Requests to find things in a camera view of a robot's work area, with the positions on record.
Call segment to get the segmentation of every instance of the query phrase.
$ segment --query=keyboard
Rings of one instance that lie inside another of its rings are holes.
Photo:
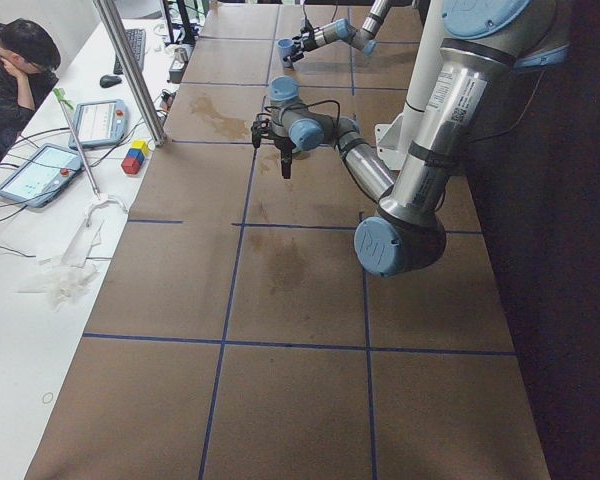
[[[129,28],[125,30],[125,33],[127,34],[127,39],[131,45],[133,55],[136,57],[138,66],[140,67],[140,70],[142,70],[144,67],[144,46],[147,41],[147,32],[142,28]],[[121,75],[123,73],[122,64],[117,55],[116,63],[113,65],[113,73],[115,75]]]

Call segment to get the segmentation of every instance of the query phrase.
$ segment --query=robot label sticker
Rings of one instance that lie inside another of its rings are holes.
[[[467,126],[486,86],[486,81],[469,76],[466,70],[443,68],[429,98],[427,110],[440,112],[447,117],[447,121]]]

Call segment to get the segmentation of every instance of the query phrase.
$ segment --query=silver pole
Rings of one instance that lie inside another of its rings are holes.
[[[87,177],[89,178],[91,189],[93,190],[93,193],[96,194],[96,197],[100,199],[100,189],[98,188],[98,184],[96,184],[96,179],[93,177],[93,173],[91,172],[91,166],[89,165],[87,155],[84,153],[84,149],[82,148],[82,142],[80,142],[80,139],[78,138],[78,131],[73,125],[73,121],[71,120],[69,112],[67,112],[67,107],[64,105],[64,102],[58,99],[58,103],[60,104],[60,108],[62,109],[64,118],[67,121],[67,125],[69,126],[69,130],[71,131],[71,135],[73,135],[73,140],[76,144],[76,148],[78,149],[78,155],[80,156],[80,160],[82,160],[82,167],[84,168],[84,171],[87,174]]]
[[[93,0],[93,3],[98,10],[104,27],[107,29],[111,43],[113,43],[113,48],[120,59],[122,70],[127,77],[133,96],[140,108],[142,118],[149,127],[153,141],[159,147],[164,143],[166,134],[147,89],[147,84],[142,77],[140,67],[127,40],[118,9],[113,0]]]

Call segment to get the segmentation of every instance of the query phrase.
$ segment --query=colored blocks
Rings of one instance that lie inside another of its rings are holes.
[[[134,140],[122,161],[122,169],[129,175],[140,171],[144,159],[149,155],[149,145],[144,140]]]

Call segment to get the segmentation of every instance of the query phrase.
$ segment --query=touchscreen display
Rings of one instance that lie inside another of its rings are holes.
[[[81,107],[80,125],[78,126],[78,138],[81,142],[104,140],[110,137],[115,106],[115,102],[110,102]]]
[[[31,163],[2,190],[27,199],[42,195],[47,185],[58,175],[60,169],[68,165],[75,156],[74,153],[64,150],[45,148],[39,155],[32,158]]]

